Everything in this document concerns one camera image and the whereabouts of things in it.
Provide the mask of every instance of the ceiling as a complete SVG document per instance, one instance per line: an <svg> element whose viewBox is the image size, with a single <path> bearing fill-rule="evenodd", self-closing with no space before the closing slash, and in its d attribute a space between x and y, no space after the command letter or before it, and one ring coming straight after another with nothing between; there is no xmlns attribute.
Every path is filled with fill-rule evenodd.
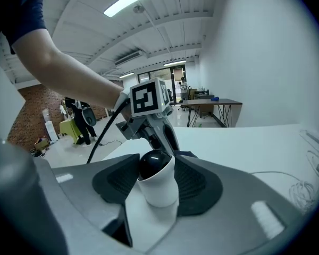
<svg viewBox="0 0 319 255"><path fill-rule="evenodd" d="M107 77L141 72L151 65L199 56L215 0L140 0L112 18L103 14L117 0L44 0L44 19L55 45ZM142 5L144 13L134 13ZM138 50L145 56L115 66ZM0 64L13 83L33 80L0 35Z"/></svg>

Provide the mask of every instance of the air conditioner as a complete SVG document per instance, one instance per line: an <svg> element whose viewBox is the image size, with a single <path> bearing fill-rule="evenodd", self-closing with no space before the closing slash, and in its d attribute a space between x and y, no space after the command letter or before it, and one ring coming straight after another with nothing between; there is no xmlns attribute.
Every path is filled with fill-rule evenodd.
<svg viewBox="0 0 319 255"><path fill-rule="evenodd" d="M142 57L143 54L144 54L144 52L139 50L139 51L134 52L128 56L125 56L124 58L119 59L118 61L115 62L115 65L118 66L118 65L121 65L121 64L128 62L130 60L134 60L135 58Z"/></svg>

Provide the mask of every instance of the dark blue sleeve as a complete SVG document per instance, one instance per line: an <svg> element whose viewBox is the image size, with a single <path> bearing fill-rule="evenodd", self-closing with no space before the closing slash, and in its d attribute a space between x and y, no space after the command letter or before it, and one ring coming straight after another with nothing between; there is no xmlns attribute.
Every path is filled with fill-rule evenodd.
<svg viewBox="0 0 319 255"><path fill-rule="evenodd" d="M43 17L43 0L26 0L25 3L10 16L2 32L11 46L11 53L15 54L12 49L12 44L25 34L42 28L46 28Z"/></svg>

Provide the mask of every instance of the floor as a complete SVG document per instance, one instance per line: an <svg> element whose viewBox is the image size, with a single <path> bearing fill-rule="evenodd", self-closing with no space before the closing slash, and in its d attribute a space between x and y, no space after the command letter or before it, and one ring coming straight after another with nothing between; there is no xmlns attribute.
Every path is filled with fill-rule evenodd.
<svg viewBox="0 0 319 255"><path fill-rule="evenodd" d="M173 126L187 127L188 110L178 110L180 106L173 106L173 113L169 116L169 121ZM107 124L110 118L104 118L97 122L94 126L97 135L99 136L103 131L103 128ZM104 146L99 146L95 152L95 155L91 162L97 162L105 158L113 150L126 141L123 134L115 126L116 123L123 122L122 115L118 115L114 124L109 128L105 134L104 139L101 141ZM202 128L219 128L215 119L210 116L204 118L197 117L195 127ZM49 150L45 153L45 159L50 163L52 168L64 167L72 165L85 164L93 146L84 148L82 145L73 144L73 139L70 136L64 136L55 144L49 147Z"/></svg>

